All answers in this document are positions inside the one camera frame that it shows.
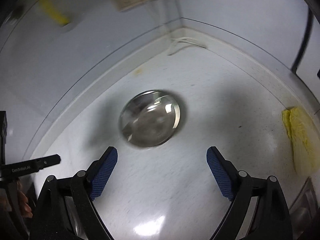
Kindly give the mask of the person's left hand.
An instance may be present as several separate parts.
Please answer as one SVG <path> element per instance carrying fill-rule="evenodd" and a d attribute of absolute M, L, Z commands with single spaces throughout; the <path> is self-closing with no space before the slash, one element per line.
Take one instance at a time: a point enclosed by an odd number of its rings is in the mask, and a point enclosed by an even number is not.
<path fill-rule="evenodd" d="M 16 184 L 17 184 L 18 205 L 19 205 L 21 216 L 23 218 L 32 218 L 33 217 L 32 210 L 31 210 L 31 207 L 28 205 L 28 198 L 22 191 L 23 189 L 22 184 L 20 181 L 18 181 Z M 9 204 L 9 201 L 4 189 L 1 189 L 1 208 L 3 208 L 5 211 L 11 211 L 11 206 Z"/>

